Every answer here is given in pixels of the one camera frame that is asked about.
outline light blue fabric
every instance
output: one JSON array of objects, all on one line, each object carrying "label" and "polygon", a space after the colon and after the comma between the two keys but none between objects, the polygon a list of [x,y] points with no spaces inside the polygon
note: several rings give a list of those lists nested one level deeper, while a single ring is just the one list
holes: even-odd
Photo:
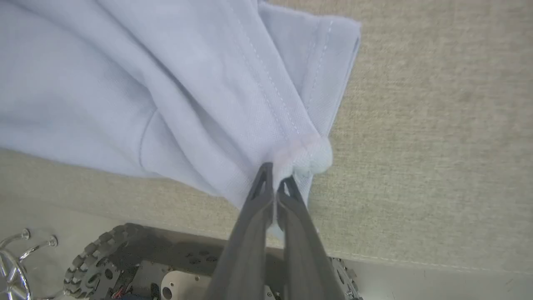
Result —
[{"label": "light blue fabric", "polygon": [[359,24],[250,0],[0,1],[0,146],[240,207],[332,161]]}]

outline beige woven fabric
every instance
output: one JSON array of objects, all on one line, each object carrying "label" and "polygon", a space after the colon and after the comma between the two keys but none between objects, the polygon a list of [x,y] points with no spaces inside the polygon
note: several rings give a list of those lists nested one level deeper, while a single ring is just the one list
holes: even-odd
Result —
[{"label": "beige woven fabric", "polygon": [[[310,211],[334,256],[533,273],[533,2],[287,0],[363,24]],[[226,238],[237,211],[169,180],[0,154],[0,195]]]}]

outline white floor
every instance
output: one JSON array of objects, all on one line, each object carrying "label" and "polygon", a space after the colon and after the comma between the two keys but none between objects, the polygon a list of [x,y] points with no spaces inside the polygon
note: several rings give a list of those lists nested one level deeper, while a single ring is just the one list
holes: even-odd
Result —
[{"label": "white floor", "polygon": [[[56,248],[40,250],[26,263],[32,274],[30,284],[40,294],[60,289],[72,259],[101,233],[123,223],[39,203],[6,200],[0,200],[0,217],[0,239],[24,227],[31,230],[30,241],[12,245],[11,249],[19,253],[50,234],[58,237]],[[365,300],[533,299],[533,276],[453,273],[361,262],[346,264],[357,273],[356,283]]]}]

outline chrome stool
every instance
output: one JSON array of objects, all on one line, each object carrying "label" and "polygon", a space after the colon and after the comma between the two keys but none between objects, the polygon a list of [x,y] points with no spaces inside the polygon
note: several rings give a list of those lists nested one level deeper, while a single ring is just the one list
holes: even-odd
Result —
[{"label": "chrome stool", "polygon": [[26,250],[22,255],[16,256],[6,249],[6,246],[17,240],[29,240],[30,231],[25,228],[22,233],[15,234],[0,242],[0,298],[8,296],[9,300],[54,300],[65,293],[63,290],[50,297],[35,297],[31,292],[26,276],[26,268],[22,264],[33,252],[42,247],[56,247],[57,238],[52,235],[47,241]]}]

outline folded garment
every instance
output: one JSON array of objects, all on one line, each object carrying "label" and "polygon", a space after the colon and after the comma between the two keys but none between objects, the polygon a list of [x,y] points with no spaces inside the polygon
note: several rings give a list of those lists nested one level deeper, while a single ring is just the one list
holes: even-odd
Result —
[{"label": "folded garment", "polygon": [[272,161],[307,199],[359,28],[250,0],[1,0],[0,147],[237,207]]}]

